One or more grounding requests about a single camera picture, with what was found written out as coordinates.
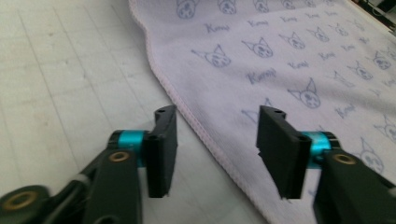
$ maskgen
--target cloth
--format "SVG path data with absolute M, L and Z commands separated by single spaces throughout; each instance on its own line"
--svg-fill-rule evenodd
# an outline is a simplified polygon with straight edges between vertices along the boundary
M 280 200 L 255 147 L 260 105 L 329 131 L 396 181 L 395 37 L 348 1 L 130 0 L 150 66 L 181 114 L 271 223 L 314 223 L 320 172 Z

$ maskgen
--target teal band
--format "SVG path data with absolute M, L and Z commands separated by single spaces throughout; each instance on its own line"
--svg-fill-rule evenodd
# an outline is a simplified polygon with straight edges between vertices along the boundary
M 124 130 L 120 134 L 118 148 L 133 150 L 137 157 L 137 166 L 144 167 L 142 145 L 145 131 Z
M 332 149 L 330 141 L 324 133 L 321 132 L 301 132 L 303 135 L 312 139 L 311 152 L 308 162 L 309 169 L 320 169 L 320 166 L 314 162 L 314 159 L 320 159 L 324 150 Z

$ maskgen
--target white table surface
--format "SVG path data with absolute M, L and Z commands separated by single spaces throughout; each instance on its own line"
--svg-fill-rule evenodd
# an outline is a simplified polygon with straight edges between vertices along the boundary
M 151 130 L 171 102 L 127 0 L 0 0 L 0 195 L 62 188 L 117 129 Z M 264 223 L 181 116 L 170 196 L 145 223 Z

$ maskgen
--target fabric with cat pattern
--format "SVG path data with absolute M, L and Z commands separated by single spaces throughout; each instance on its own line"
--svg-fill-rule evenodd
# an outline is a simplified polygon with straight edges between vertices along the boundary
M 260 105 L 329 131 L 396 182 L 396 39 L 342 0 L 130 0 L 150 66 L 181 114 L 270 223 L 315 223 L 319 171 L 279 199 L 255 147 Z

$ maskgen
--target white towel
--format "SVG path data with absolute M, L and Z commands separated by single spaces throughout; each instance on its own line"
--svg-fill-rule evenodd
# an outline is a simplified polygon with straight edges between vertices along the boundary
M 216 160 L 272 223 L 314 223 L 319 171 L 280 200 L 255 147 L 259 105 L 333 132 L 396 182 L 395 37 L 332 0 L 130 0 L 148 59 Z

